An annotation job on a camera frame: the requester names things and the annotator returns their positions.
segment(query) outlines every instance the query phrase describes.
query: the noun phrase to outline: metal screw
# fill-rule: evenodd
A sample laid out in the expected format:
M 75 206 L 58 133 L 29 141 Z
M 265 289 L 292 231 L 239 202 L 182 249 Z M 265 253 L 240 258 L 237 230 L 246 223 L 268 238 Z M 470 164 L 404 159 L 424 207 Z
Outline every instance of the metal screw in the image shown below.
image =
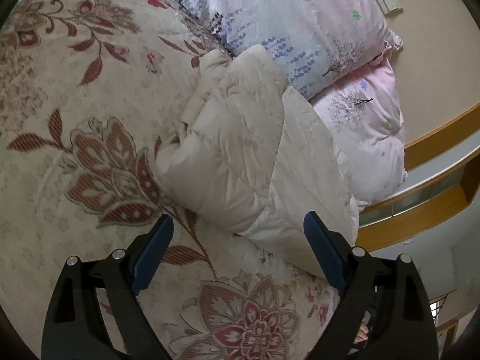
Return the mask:
M 117 249 L 112 253 L 112 257 L 116 260 L 120 260 L 125 257 L 125 251 L 123 249 Z
M 357 257 L 363 257 L 365 255 L 365 249 L 363 249 L 363 247 L 356 246 L 352 249 L 352 253 Z
M 402 260 L 405 264 L 410 264 L 412 262 L 412 258 L 408 254 L 401 254 L 400 260 Z
M 78 257 L 77 256 L 71 256 L 67 259 L 67 265 L 68 266 L 74 266 L 78 262 Z

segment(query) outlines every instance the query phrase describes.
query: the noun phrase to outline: pillow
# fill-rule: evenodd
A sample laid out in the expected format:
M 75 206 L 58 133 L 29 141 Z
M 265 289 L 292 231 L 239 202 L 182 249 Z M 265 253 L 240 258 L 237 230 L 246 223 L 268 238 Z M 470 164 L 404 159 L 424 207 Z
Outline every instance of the pillow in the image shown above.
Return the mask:
M 402 40 L 375 0 L 178 0 L 238 55 L 261 44 L 310 99 Z
M 343 173 L 361 209 L 391 195 L 407 177 L 391 51 L 387 47 L 310 101 L 350 162 Z

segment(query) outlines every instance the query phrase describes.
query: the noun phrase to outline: tree print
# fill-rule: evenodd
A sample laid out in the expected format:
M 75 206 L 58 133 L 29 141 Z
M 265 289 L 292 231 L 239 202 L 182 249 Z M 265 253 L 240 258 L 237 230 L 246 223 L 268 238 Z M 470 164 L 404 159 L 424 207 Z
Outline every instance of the tree print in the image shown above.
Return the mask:
M 361 112 L 365 105 L 373 100 L 363 97 L 360 91 L 355 90 L 348 94 L 339 93 L 333 98 L 328 110 L 337 131 L 345 125 L 354 130 L 361 125 Z
M 333 49 L 327 48 L 328 59 L 332 61 L 328 70 L 322 74 L 324 77 L 329 73 L 340 77 L 342 73 L 348 73 L 357 68 L 358 62 L 363 55 L 362 43 L 342 43 L 339 39 L 333 40 Z

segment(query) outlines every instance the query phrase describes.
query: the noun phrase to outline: window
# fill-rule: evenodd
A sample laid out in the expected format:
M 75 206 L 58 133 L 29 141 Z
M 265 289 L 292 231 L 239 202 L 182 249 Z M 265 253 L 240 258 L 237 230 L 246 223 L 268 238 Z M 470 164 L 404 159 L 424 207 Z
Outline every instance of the window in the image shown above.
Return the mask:
M 436 299 L 435 302 L 430 304 L 431 316 L 433 317 L 433 321 L 435 322 L 435 326 L 437 325 L 438 321 L 438 314 L 445 303 L 445 299 L 447 299 L 447 295 Z

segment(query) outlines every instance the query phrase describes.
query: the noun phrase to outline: white comforter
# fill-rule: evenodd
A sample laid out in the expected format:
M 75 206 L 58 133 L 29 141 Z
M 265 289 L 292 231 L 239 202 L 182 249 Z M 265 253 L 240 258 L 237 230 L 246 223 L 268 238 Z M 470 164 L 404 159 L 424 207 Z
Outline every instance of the white comforter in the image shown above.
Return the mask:
M 303 235 L 315 210 L 353 245 L 358 208 L 332 135 L 261 46 L 200 59 L 200 82 L 157 156 L 160 187 L 219 228 L 321 275 Z

